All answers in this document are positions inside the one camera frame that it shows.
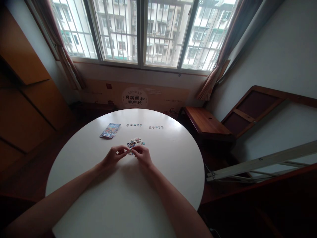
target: white wall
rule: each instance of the white wall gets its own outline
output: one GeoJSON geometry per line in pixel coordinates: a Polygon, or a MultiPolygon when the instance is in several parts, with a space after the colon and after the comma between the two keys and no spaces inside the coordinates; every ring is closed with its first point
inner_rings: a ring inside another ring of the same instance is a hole
{"type": "Polygon", "coordinates": [[[78,101],[79,96],[77,92],[71,90],[68,86],[63,72],[58,67],[50,48],[48,47],[24,0],[8,1],[7,7],[42,61],[51,78],[54,80],[66,102],[71,104],[72,102],[78,101]]]}
{"type": "MultiPolygon", "coordinates": [[[[317,98],[317,1],[286,0],[261,30],[207,108],[222,120],[253,85],[317,98]]],[[[240,137],[241,162],[317,139],[317,109],[284,104],[240,137]]]]}
{"type": "Polygon", "coordinates": [[[195,96],[206,80],[206,76],[181,74],[179,77],[177,73],[107,67],[84,63],[75,63],[75,66],[85,79],[189,89],[190,93],[185,103],[186,106],[201,107],[204,103],[204,101],[196,100],[195,96]]]}

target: railing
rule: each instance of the railing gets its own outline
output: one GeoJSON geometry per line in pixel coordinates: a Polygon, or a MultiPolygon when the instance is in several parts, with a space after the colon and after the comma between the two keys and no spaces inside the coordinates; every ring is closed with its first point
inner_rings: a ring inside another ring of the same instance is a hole
{"type": "Polygon", "coordinates": [[[255,183],[262,182],[272,177],[277,177],[279,175],[288,173],[290,171],[309,166],[310,164],[298,163],[290,160],[298,159],[304,156],[317,153],[317,140],[306,143],[297,147],[293,147],[287,150],[283,150],[271,155],[264,156],[262,158],[246,161],[234,166],[230,166],[217,171],[210,171],[207,174],[207,182],[219,181],[219,182],[241,182],[241,183],[255,183]],[[266,173],[256,171],[256,169],[264,168],[270,165],[286,165],[291,166],[293,169],[284,170],[275,173],[266,173]],[[256,173],[261,174],[261,176],[246,178],[242,176],[237,176],[243,173],[256,173]]]}

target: round white table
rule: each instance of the round white table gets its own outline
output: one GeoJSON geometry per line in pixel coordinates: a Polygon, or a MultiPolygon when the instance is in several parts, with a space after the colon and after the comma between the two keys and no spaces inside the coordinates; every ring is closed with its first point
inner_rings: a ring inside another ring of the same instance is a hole
{"type": "MultiPolygon", "coordinates": [[[[46,196],[100,162],[112,146],[126,145],[135,137],[141,137],[155,166],[197,210],[204,189],[200,150],[180,123],[147,109],[112,112],[81,128],[58,154],[50,171],[46,196]],[[109,123],[121,123],[116,136],[100,138],[109,123]]],[[[175,237],[158,195],[139,171],[137,159],[127,155],[116,169],[77,199],[54,226],[56,238],[175,237]]]]}

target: circular logo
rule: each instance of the circular logo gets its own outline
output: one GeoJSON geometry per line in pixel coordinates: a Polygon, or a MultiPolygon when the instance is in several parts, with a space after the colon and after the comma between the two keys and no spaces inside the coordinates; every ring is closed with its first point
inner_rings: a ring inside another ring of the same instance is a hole
{"type": "Polygon", "coordinates": [[[138,87],[126,88],[122,93],[122,102],[125,108],[146,108],[148,96],[138,87]]]}

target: cardboard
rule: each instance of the cardboard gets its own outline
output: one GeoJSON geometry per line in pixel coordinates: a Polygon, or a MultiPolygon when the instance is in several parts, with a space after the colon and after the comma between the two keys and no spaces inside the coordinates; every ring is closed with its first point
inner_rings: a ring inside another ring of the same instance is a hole
{"type": "Polygon", "coordinates": [[[170,88],[106,80],[86,80],[87,88],[80,91],[82,102],[114,104],[119,109],[144,108],[177,118],[185,105],[188,89],[170,88]]]}

